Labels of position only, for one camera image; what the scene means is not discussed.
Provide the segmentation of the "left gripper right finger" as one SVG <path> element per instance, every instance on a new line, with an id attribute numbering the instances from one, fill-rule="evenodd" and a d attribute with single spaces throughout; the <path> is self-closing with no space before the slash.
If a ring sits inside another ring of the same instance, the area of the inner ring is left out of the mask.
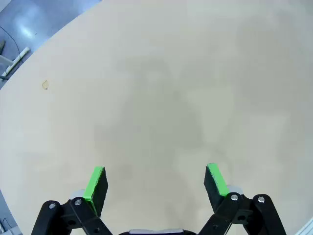
<path id="1" fill-rule="evenodd" d="M 242 225 L 249 235 L 286 234 L 272 199 L 266 194 L 249 199 L 230 191 L 217 164 L 207 164 L 204 186 L 214 213 L 199 234 L 225 235 L 233 224 Z"/>

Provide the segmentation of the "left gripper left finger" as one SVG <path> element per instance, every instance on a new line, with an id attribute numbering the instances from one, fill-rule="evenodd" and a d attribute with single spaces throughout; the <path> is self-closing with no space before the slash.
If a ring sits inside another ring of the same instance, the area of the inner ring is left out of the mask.
<path id="1" fill-rule="evenodd" d="M 82 196 L 60 204 L 57 201 L 43 203 L 33 235 L 69 235 L 74 229 L 82 229 L 86 235 L 110 235 L 111 232 L 101 220 L 108 181 L 103 166 L 97 166 Z"/>

